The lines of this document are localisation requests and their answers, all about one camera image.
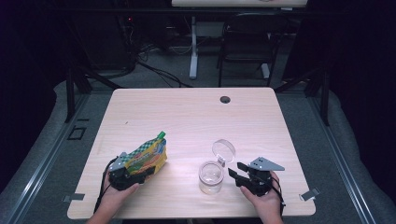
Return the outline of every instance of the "black chair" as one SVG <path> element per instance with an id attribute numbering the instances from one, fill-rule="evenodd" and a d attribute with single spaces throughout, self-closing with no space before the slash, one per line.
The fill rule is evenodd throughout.
<path id="1" fill-rule="evenodd" d="M 289 26 L 281 15 L 240 13 L 231 16 L 223 26 L 218 59 L 219 87 L 223 78 L 223 63 L 271 64 L 267 87 L 270 86 L 279 44 Z"/>

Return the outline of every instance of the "person's right hand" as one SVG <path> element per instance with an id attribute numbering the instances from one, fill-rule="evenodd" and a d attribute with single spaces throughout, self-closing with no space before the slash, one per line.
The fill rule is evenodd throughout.
<path id="1" fill-rule="evenodd" d="M 273 179 L 279 182 L 279 178 L 274 172 L 270 172 Z M 273 186 L 279 190 L 280 186 L 273 180 Z M 241 191 L 245 197 L 254 205 L 262 223 L 277 224 L 283 223 L 280 216 L 280 199 L 273 189 L 270 189 L 267 194 L 261 197 L 254 195 L 246 187 L 241 186 Z"/>

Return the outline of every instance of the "gray carpet floor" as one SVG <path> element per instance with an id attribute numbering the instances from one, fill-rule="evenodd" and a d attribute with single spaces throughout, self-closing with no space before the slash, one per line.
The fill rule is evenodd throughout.
<path id="1" fill-rule="evenodd" d="M 272 87 L 281 85 L 281 75 L 286 63 L 292 39 L 287 39 L 282 46 Z M 193 87 L 217 87 L 218 70 L 216 41 L 204 40 L 199 48 L 198 78 L 188 77 L 190 70 L 190 53 L 178 53 L 169 50 L 154 50 L 142 55 L 145 63 L 160 68 L 180 78 Z M 169 81 L 170 86 L 159 76 L 140 65 L 127 76 L 111 78 L 125 88 L 170 88 L 177 87 Z M 66 212 L 69 206 L 64 196 L 74 193 L 82 173 L 85 161 L 100 126 L 106 106 L 111 97 L 111 90 L 102 83 L 90 79 L 93 91 L 90 95 L 76 92 L 78 112 L 73 122 L 64 124 L 66 118 L 65 84 L 55 88 L 58 98 L 52 115 L 32 147 L 20 170 L 14 175 L 7 188 L 0 195 L 0 223 L 17 220 L 20 223 L 84 223 L 85 220 L 71 220 Z M 288 125 L 290 135 L 299 156 L 304 174 L 310 188 L 318 188 L 319 196 L 315 199 L 317 212 L 310 217 L 284 217 L 285 223 L 364 223 L 351 200 L 346 188 L 346 181 L 340 175 L 332 155 L 332 145 L 317 118 L 316 98 L 305 98 L 301 84 L 288 92 L 277 95 L 282 113 Z M 345 157 L 347 167 L 355 177 L 357 185 L 366 201 L 366 205 L 376 223 L 394 223 L 396 208 L 392 201 L 372 181 L 364 165 L 359 160 L 359 148 L 356 145 L 337 97 L 331 94 L 329 104 L 330 131 Z M 70 125 L 85 128 L 80 140 L 67 140 Z M 59 152 L 53 156 L 53 164 L 43 174 L 44 180 L 39 190 L 30 195 L 30 201 L 24 207 L 17 206 L 27 187 L 35 176 L 37 168 L 54 147 Z"/>

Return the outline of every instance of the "clear plastic container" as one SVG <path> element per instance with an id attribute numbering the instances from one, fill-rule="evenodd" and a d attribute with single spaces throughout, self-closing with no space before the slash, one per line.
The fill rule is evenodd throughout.
<path id="1" fill-rule="evenodd" d="M 224 139 L 216 141 L 212 151 L 218 160 L 206 161 L 199 169 L 199 188 L 206 194 L 214 194 L 221 190 L 225 163 L 230 163 L 235 158 L 233 144 Z"/>

